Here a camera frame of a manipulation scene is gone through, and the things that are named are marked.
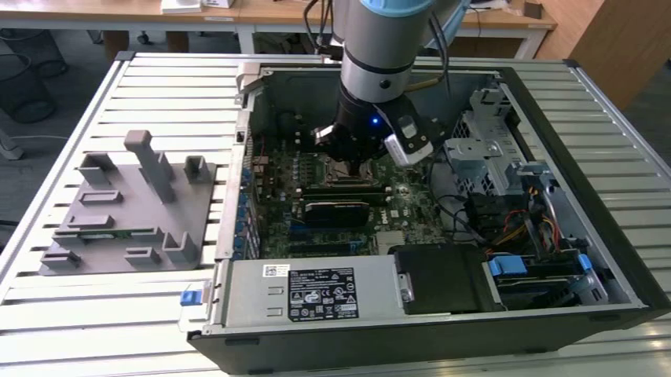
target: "gray carpet floor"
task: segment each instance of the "gray carpet floor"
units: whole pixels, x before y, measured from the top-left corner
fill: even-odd
[[[109,63],[104,47],[91,43],[84,31],[52,31],[63,56],[71,66],[60,77],[45,80],[57,101],[57,113],[47,120],[29,125],[15,123],[0,112],[0,128],[11,136],[68,136],[79,122],[85,106],[105,76]],[[164,33],[149,32],[153,45],[140,45],[131,36],[129,49],[140,52],[167,52]],[[189,33],[191,52],[239,53],[239,45],[231,33],[207,33],[204,37]],[[8,48],[0,43],[0,53]],[[671,162],[671,67],[667,65],[651,81],[624,112],[651,145]],[[19,161],[0,157],[0,219],[20,220],[40,184],[61,151],[64,141],[56,139],[20,139],[16,142],[25,151]],[[0,226],[0,245],[11,236],[11,228]]]

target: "blue drive latch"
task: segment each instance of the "blue drive latch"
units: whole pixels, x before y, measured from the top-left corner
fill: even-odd
[[[181,306],[203,305],[203,290],[184,291],[179,296],[179,304]]]
[[[492,276],[526,275],[527,266],[519,255],[503,255],[494,257],[488,262]]]
[[[587,254],[578,255],[578,262],[580,263],[580,267],[583,268],[583,270],[587,273],[587,271],[591,270],[591,260],[590,260],[590,257],[587,256]]]

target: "silver metal frame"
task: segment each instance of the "silver metal frame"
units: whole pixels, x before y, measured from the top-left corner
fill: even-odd
[[[136,72],[140,72],[137,68],[168,73],[175,69],[193,69],[189,71],[192,73],[183,75],[195,78],[214,68],[220,72],[235,72],[238,64],[248,61],[320,63],[319,57],[314,56],[246,57],[223,54],[141,53],[135,60],[136,64],[140,61],[143,64],[131,64],[129,68]],[[93,140],[87,135],[111,134],[116,127],[123,126],[99,124],[95,119],[104,113],[103,99],[115,90],[115,82],[121,77],[131,77],[121,75],[121,71],[128,69],[124,68],[127,64],[115,63],[105,76],[72,139],[0,256],[0,368],[12,375],[224,375],[218,371],[218,366],[193,351],[181,332],[202,328],[207,323],[203,308],[179,308],[180,291],[189,286],[198,287],[214,276],[215,246],[207,246],[202,269],[192,272],[89,276],[85,282],[76,276],[60,278],[32,275],[41,252],[39,249],[29,251],[29,243],[48,239],[52,230],[41,226],[61,216],[61,210],[53,207],[56,196],[67,197],[68,192],[61,187],[75,183],[72,177],[76,176],[67,169],[68,160],[83,143]],[[420,58],[418,64],[439,65],[439,61]],[[454,59],[452,64],[512,66],[516,69],[658,282],[666,291],[671,291],[670,169],[619,112],[608,105],[603,94],[590,87],[580,70],[567,68],[559,61],[546,60]],[[234,75],[218,75],[223,75],[219,79],[230,77],[231,82],[235,82]],[[226,96],[216,98],[219,101],[232,101]],[[208,129],[220,127],[215,123],[204,124],[203,127]],[[522,133],[532,152],[542,159],[542,151],[534,144],[528,130],[522,128]],[[223,192],[218,191],[215,196],[223,199]],[[220,218],[222,210],[223,204],[214,203],[214,220]],[[208,229],[208,238],[215,242],[218,225],[211,224]],[[218,273],[226,272],[226,265],[222,264]],[[212,295],[216,296],[219,291],[212,289]],[[471,375],[482,370],[514,375],[543,374],[548,377],[635,375],[642,372],[667,375],[671,361],[668,319],[671,316],[664,316],[628,330],[594,335],[555,353],[380,365],[314,372],[311,375]]]
[[[267,73],[271,73],[274,68],[264,68],[262,69],[263,75]],[[279,71],[300,71],[302,69],[299,67],[296,68],[279,68]],[[480,73],[478,70],[467,71],[467,74],[471,73]],[[530,125],[530,120],[524,116],[524,112],[522,110],[520,104],[516,101],[516,98],[512,96],[511,90],[508,89],[506,84],[500,85],[503,93],[507,95],[507,99],[511,101],[512,107],[516,109],[516,113],[522,118],[522,122],[526,125]],[[246,112],[254,111],[252,106],[247,106]],[[534,143],[540,152],[547,155],[547,150],[542,146],[542,143],[538,142],[536,140],[536,135],[534,131],[531,130],[530,135],[527,136],[527,140],[531,138],[534,140]],[[562,177],[559,170],[556,169],[555,162],[551,161],[550,159],[546,161],[552,172],[555,175],[556,180],[560,183],[560,187],[568,187],[566,183],[566,179]],[[495,313],[472,313],[472,314],[458,314],[452,315],[450,313],[446,314],[434,314],[431,316],[412,316],[403,318],[400,320],[392,319],[392,320],[378,320],[378,319],[367,319],[362,321],[350,321],[348,326],[352,328],[356,328],[359,326],[367,327],[371,326],[371,323],[375,325],[395,325],[395,324],[403,324],[403,325],[410,325],[410,324],[422,324],[422,323],[438,323],[440,321],[446,322],[459,322],[459,321],[471,321],[471,320],[483,320],[483,319],[498,319],[498,318],[514,318],[514,317],[534,317],[534,316],[546,316],[551,314],[568,314],[568,313],[586,313],[586,312],[600,312],[600,311],[611,311],[611,310],[618,310],[618,309],[639,309],[646,307],[646,305],[642,303],[639,300],[639,297],[636,296],[634,289],[630,285],[630,282],[627,281],[624,274],[622,273],[622,270],[615,263],[615,260],[612,259],[612,256],[610,255],[610,251],[604,246],[604,243],[600,239],[600,236],[598,232],[595,231],[594,225],[591,224],[590,219],[586,216],[586,212],[583,211],[576,198],[572,194],[572,192],[566,191],[566,196],[568,199],[568,202],[571,203],[571,206],[574,208],[574,211],[578,214],[578,218],[580,219],[580,222],[583,223],[583,226],[586,227],[586,231],[588,233],[588,236],[591,240],[594,241],[594,253],[599,255],[599,260],[595,261],[596,265],[600,265],[602,267],[608,267],[615,275],[616,282],[622,288],[622,291],[624,293],[626,298],[620,295],[619,298],[623,298],[627,303],[620,303],[620,304],[603,304],[603,305],[595,305],[595,306],[579,306],[579,307],[568,307],[568,308],[552,308],[552,309],[534,309],[534,310],[522,310],[522,311],[511,311],[511,312],[495,312]],[[228,218],[235,218],[235,208],[238,207],[238,201],[235,202],[235,207],[232,207],[231,211],[224,214],[224,217]],[[228,232],[228,239],[232,242],[232,226],[234,226],[234,221],[228,221],[224,223],[223,219],[223,227],[220,228],[220,240],[223,239],[223,234]],[[227,245],[230,243],[219,243],[218,248],[222,250],[226,250]],[[224,251],[224,258],[230,257],[230,253],[226,253]],[[223,291],[228,289],[228,285],[231,284],[230,276],[227,275],[219,275],[218,279],[214,281],[214,284],[218,286],[223,286]],[[203,328],[203,332],[208,335],[211,334],[246,334],[246,333],[258,333],[258,332],[266,332],[266,333],[274,333],[274,332],[282,332],[282,331],[295,331],[295,330],[302,330],[302,331],[310,331],[310,330],[319,330],[324,328],[331,328],[331,327],[339,327],[339,324],[335,324],[331,321],[327,322],[318,322],[318,321],[307,321],[307,322],[300,322],[300,323],[291,323],[291,324],[278,324],[278,325],[260,325],[256,327],[235,327],[235,326],[226,326],[226,310],[218,308],[218,306],[227,306],[230,305],[228,300],[226,297],[220,296],[219,299],[212,305],[214,305],[214,311],[216,311],[219,314],[222,314],[222,319],[218,319],[216,317],[208,318],[208,322],[211,323],[208,326]]]

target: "blue release tab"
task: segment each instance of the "blue release tab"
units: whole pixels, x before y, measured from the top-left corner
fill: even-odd
[[[502,274],[502,268],[499,267],[496,261],[491,260],[488,262],[488,265],[490,265],[490,271],[492,272],[492,276],[499,276]]]
[[[232,248],[239,250],[244,247],[244,239],[242,237],[235,237],[232,239]]]
[[[240,196],[238,197],[238,206],[244,207],[248,200],[250,198],[247,197],[247,194],[240,194]]]
[[[407,17],[424,11],[434,0],[360,0],[374,13],[386,17]]]
[[[240,177],[242,181],[243,181],[243,184],[246,185],[247,183],[250,183],[251,181],[251,178],[252,178],[252,172],[250,171],[248,168],[243,168],[243,176]]]
[[[179,304],[181,306],[203,305],[203,290],[184,291],[179,296]]]
[[[526,275],[527,266],[519,255],[503,255],[495,257],[490,262],[490,271],[492,276]]]
[[[578,262],[580,262],[580,265],[583,266],[583,270],[586,272],[591,270],[591,260],[587,254],[578,255]]]

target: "black cable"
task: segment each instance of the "black cable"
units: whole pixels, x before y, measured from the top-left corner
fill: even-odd
[[[436,16],[436,12],[431,12],[431,20],[434,21],[436,32],[439,35],[436,39],[436,45],[439,45],[439,48],[443,50],[443,78],[444,78],[446,89],[448,90],[448,97],[452,97],[452,87],[450,85],[448,40],[444,38],[443,28],[440,27],[440,20],[439,17]]]
[[[439,56],[440,56],[440,64],[443,66],[443,72],[442,76],[444,77],[444,67],[446,67],[446,56],[444,56],[444,49],[443,49],[443,44],[440,41],[439,37],[439,29],[436,26],[436,23],[434,22],[434,18],[428,20],[428,28],[431,29],[431,34],[434,35],[434,40],[436,41],[436,50],[439,51]]]
[[[324,35],[324,26],[326,26],[326,13],[328,13],[328,8],[324,6],[326,0],[320,1],[322,11],[319,18],[319,35],[316,36],[316,45],[320,47],[323,44],[322,36]]]
[[[436,85],[444,79],[444,62],[446,62],[446,56],[444,56],[444,51],[440,48],[439,32],[436,30],[436,26],[435,26],[434,21],[432,21],[431,18],[428,18],[428,28],[431,29],[431,34],[434,35],[434,39],[436,40],[436,45],[439,47],[438,50],[439,50],[439,55],[440,55],[440,62],[443,63],[443,70],[440,72],[439,77],[436,77],[434,79],[428,79],[428,80],[426,80],[423,82],[416,82],[415,84],[410,84],[406,87],[406,90],[404,90],[406,93],[414,92],[415,90],[426,89],[426,88]]]
[[[334,35],[334,0],[328,0],[331,4],[331,37]]]
[[[479,244],[482,244],[483,246],[487,246],[490,248],[494,248],[495,245],[492,245],[490,243],[490,241],[487,241],[487,239],[478,233],[478,231],[471,227],[471,225],[462,219],[459,218],[454,213],[452,211],[450,211],[443,204],[440,204],[440,202],[438,201],[436,199],[436,195],[434,194],[434,188],[431,187],[431,176],[434,175],[434,165],[439,159],[439,154],[440,154],[440,151],[443,150],[443,147],[435,152],[435,155],[434,155],[434,159],[431,161],[431,165],[428,167],[428,176],[427,176],[427,186],[428,186],[428,197],[431,198],[431,200],[436,203],[436,206],[439,206],[440,208],[440,211],[452,218],[452,220],[455,220],[459,224],[463,225],[463,228],[468,231],[468,233],[471,233],[472,235],[472,238],[475,240],[475,242],[478,242]]]
[[[442,198],[455,198],[459,202],[466,202],[468,198],[466,196],[455,195],[455,194],[444,194],[436,198],[440,200]]]
[[[458,210],[458,211],[454,213],[455,218],[459,216],[459,214],[460,214],[462,212],[466,212],[466,208],[462,208],[460,210]],[[471,238],[470,240],[456,240],[456,239],[454,239],[454,236],[455,236],[458,233],[467,233],[467,234],[471,234],[471,233],[468,233],[468,232],[464,232],[463,230],[458,230],[458,222],[456,222],[456,220],[452,220],[452,230],[451,230],[451,231],[448,231],[448,232],[450,232],[450,233],[452,233],[452,235],[450,236],[450,241],[451,241],[452,243],[471,243],[471,242],[474,242],[474,241],[475,241],[475,238]]]
[[[472,46],[472,54],[478,57],[478,42],[480,41],[480,36],[483,35],[483,23],[480,22],[480,11],[474,8],[472,5],[468,6],[475,12],[475,17],[478,18],[478,37],[475,39],[475,45]]]
[[[0,220],[0,225],[4,225],[4,226],[19,226],[19,221]]]
[[[311,24],[307,21],[307,15],[311,12],[316,2],[319,2],[319,0],[311,0],[311,2],[306,5],[306,9],[303,10],[303,23],[306,24],[307,38],[311,40],[312,48],[315,49],[315,51],[318,49],[318,46],[315,42],[315,37],[312,36]]]

